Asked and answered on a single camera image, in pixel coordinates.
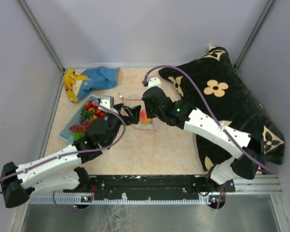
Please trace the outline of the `orange peach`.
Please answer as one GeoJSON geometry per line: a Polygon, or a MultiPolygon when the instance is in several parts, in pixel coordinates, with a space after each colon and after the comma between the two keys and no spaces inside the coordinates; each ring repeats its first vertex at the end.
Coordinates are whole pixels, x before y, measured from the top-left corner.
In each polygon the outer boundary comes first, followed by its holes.
{"type": "Polygon", "coordinates": [[[140,119],[139,119],[139,121],[140,121],[141,124],[144,124],[144,125],[152,123],[152,119],[147,117],[145,109],[142,109],[140,111],[140,119]]]}

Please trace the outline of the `light blue plastic basket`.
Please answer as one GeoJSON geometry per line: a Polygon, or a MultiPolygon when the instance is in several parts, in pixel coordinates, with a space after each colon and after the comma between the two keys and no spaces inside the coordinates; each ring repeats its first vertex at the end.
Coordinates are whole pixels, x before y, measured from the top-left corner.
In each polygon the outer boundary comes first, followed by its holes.
{"type": "Polygon", "coordinates": [[[76,111],[74,116],[70,119],[70,121],[66,124],[64,129],[60,132],[59,136],[62,140],[66,142],[74,142],[73,140],[73,132],[70,131],[70,126],[74,124],[80,124],[82,121],[89,119],[91,123],[93,120],[98,118],[106,119],[106,115],[100,109],[98,109],[97,104],[99,104],[100,98],[96,95],[89,95],[87,99],[81,104],[79,109],[76,111]],[[87,110],[84,107],[84,104],[88,101],[92,101],[92,108],[95,109],[95,113],[93,115],[87,114],[87,110]]]}

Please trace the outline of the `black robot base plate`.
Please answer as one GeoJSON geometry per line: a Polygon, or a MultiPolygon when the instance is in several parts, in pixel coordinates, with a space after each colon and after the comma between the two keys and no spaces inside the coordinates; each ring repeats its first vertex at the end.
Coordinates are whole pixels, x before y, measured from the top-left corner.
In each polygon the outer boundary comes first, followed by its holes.
{"type": "Polygon", "coordinates": [[[65,193],[93,193],[95,200],[197,200],[200,193],[220,192],[221,185],[205,175],[91,175],[65,193]]]}

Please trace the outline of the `clear zip bag orange zipper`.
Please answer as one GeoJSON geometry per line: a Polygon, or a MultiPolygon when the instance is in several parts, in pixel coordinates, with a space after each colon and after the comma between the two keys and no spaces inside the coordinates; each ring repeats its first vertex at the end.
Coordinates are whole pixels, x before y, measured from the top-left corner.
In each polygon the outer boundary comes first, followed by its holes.
{"type": "MultiPolygon", "coordinates": [[[[129,106],[130,108],[135,107],[137,105],[141,105],[141,110],[145,109],[145,105],[143,100],[141,99],[141,96],[138,94],[121,94],[119,93],[119,98],[122,101],[122,103],[126,106],[129,106]]],[[[154,123],[144,125],[140,122],[137,125],[131,124],[131,127],[138,130],[138,131],[157,131],[155,129],[154,123]]]]}

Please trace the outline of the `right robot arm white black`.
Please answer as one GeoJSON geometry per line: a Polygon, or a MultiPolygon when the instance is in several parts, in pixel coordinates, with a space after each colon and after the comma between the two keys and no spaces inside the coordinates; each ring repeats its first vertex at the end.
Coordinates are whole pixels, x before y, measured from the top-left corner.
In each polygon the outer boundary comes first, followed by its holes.
{"type": "Polygon", "coordinates": [[[231,155],[208,172],[206,185],[211,191],[218,191],[224,183],[237,177],[255,178],[262,157],[259,138],[229,126],[219,126],[191,104],[183,100],[172,101],[159,87],[146,90],[142,99],[148,118],[156,117],[169,126],[199,135],[231,155]]]}

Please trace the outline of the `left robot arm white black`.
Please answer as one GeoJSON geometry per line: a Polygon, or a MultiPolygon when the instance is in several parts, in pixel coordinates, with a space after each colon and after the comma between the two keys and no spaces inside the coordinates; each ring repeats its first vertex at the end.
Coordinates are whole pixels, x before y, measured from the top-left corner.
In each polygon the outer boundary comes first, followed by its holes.
{"type": "Polygon", "coordinates": [[[119,129],[138,124],[141,106],[130,108],[122,103],[102,107],[105,119],[95,119],[80,139],[60,151],[26,164],[4,165],[0,186],[6,208],[26,203],[39,194],[63,191],[77,193],[87,191],[90,177],[81,165],[102,155],[122,138],[119,129]]]}

